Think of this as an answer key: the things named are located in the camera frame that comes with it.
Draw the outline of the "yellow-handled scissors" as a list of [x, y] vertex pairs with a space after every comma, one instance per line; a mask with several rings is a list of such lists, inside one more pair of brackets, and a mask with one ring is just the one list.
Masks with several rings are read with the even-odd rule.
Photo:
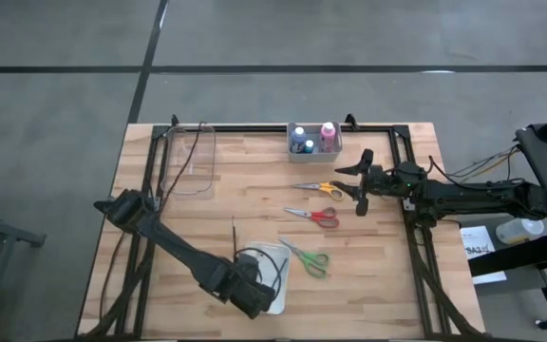
[[298, 189], [305, 189], [305, 190], [317, 190], [317, 191], [328, 194], [331, 198], [337, 201], [342, 200], [345, 196], [345, 193], [343, 191], [341, 191], [338, 187], [331, 184], [329, 181], [298, 183], [298, 184], [294, 184], [292, 187], [298, 188]]

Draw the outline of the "grey plastic bin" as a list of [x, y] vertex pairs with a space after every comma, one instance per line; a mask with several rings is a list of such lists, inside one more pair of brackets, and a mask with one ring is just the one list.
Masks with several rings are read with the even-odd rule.
[[[334, 128], [334, 137], [324, 139], [321, 134], [323, 123], [288, 123], [287, 124], [287, 153], [289, 161], [294, 163], [331, 163], [334, 162], [343, 150], [341, 127], [338, 122], [330, 122]], [[299, 150], [298, 140], [294, 131], [300, 127], [304, 131], [304, 140], [313, 142], [310, 153]]]

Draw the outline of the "large blue paint bottle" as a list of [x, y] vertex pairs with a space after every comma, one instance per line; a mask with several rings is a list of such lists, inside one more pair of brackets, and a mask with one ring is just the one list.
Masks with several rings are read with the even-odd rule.
[[294, 154], [304, 151], [307, 136], [302, 126], [297, 126], [291, 134], [291, 152]]

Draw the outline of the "white paper manual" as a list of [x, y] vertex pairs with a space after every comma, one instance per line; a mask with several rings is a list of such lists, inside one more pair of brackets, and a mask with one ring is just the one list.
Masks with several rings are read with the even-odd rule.
[[[495, 247], [485, 226], [465, 227], [460, 229], [466, 257], [471, 260], [495, 252]], [[507, 280], [504, 271], [486, 275], [472, 276], [475, 285], [482, 285]]]

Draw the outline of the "pink paint bottle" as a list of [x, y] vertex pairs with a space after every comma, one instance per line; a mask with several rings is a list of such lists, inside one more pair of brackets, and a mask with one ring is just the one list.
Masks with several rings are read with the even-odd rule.
[[323, 123], [320, 129], [320, 151], [331, 153], [334, 148], [336, 129], [333, 122]]

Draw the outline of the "white plastic bin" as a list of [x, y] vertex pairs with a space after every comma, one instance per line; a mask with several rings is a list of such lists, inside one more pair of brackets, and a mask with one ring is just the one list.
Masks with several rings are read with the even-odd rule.
[[[261, 284], [273, 288], [276, 293], [275, 300], [271, 304], [267, 314], [282, 314], [285, 309], [289, 268], [292, 260], [291, 250], [282, 244], [272, 244], [260, 241], [251, 241], [246, 245], [246, 248], [246, 253], [255, 257], [258, 261], [259, 272], [257, 274], [257, 280]], [[282, 282], [280, 283], [276, 278], [276, 274], [278, 267], [285, 258], [288, 259], [288, 264], [284, 269]]]

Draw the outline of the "green-handled scissors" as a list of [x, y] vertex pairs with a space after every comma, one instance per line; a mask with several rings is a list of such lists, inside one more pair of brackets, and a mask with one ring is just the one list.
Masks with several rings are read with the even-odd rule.
[[327, 254], [303, 251], [284, 237], [280, 237], [278, 240], [299, 258], [310, 276], [327, 277], [327, 268], [330, 265], [330, 257]]

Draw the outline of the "white plastic jug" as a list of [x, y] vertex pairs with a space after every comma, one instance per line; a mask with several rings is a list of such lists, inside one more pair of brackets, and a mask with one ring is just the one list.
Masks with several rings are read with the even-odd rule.
[[496, 228], [498, 240], [511, 245], [525, 240], [537, 238], [543, 234], [544, 224], [542, 220], [530, 220], [527, 218], [514, 218]]

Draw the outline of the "red-handled scissors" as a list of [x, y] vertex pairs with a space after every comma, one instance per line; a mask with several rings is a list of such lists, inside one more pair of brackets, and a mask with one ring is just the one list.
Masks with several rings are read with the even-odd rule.
[[337, 211], [333, 207], [327, 207], [320, 211], [304, 211], [289, 207], [284, 207], [283, 210], [290, 214], [309, 219], [322, 228], [337, 228], [340, 224], [337, 218]]

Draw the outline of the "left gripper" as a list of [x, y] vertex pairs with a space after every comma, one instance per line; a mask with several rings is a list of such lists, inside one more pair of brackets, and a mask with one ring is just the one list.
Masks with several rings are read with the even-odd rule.
[[238, 256], [233, 263], [231, 302], [250, 319], [267, 312], [274, 301], [275, 290], [261, 283], [258, 260]]

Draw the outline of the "black metal rig frame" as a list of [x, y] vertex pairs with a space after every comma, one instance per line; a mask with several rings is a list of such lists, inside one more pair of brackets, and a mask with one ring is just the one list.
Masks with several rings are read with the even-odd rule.
[[[354, 214], [347, 197], [293, 189], [299, 182], [355, 182], [332, 169], [357, 163], [363, 149], [375, 162], [393, 165], [389, 138], [398, 134], [400, 158], [408, 157], [399, 129], [367, 132], [383, 123], [360, 123], [345, 131], [343, 150], [331, 164], [289, 162], [285, 124], [222, 124], [216, 127], [214, 181], [201, 196], [171, 196], [165, 224], [192, 245], [232, 257], [232, 217], [238, 249], [252, 241], [277, 243], [287, 237], [299, 248], [331, 256], [326, 279], [313, 278], [295, 256], [289, 258], [286, 303], [281, 314], [251, 320], [232, 304], [203, 292], [189, 270], [156, 248], [141, 336], [185, 339], [387, 339], [423, 337], [423, 325], [402, 220], [396, 199], [371, 198], [369, 213]], [[312, 221], [285, 213], [282, 207], [321, 210], [336, 207], [341, 225], [324, 230]], [[443, 288], [469, 323], [484, 331], [481, 309], [453, 221], [443, 221], [432, 237]]]

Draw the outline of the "clear plastic container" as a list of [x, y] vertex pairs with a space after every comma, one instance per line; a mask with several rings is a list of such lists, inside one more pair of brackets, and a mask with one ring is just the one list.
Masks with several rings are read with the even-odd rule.
[[217, 133], [200, 122], [174, 126], [167, 131], [164, 173], [160, 189], [175, 196], [197, 196], [208, 192], [215, 179]]

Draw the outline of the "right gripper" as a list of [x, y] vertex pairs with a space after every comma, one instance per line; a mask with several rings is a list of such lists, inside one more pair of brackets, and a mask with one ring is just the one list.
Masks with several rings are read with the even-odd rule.
[[355, 213], [358, 217], [364, 217], [368, 212], [367, 193], [377, 196], [399, 196], [397, 181], [385, 172], [381, 165], [372, 165], [373, 155], [371, 149], [365, 149], [357, 164], [335, 169], [335, 172], [340, 174], [365, 174], [362, 186], [349, 185], [338, 180], [331, 182], [357, 202]]

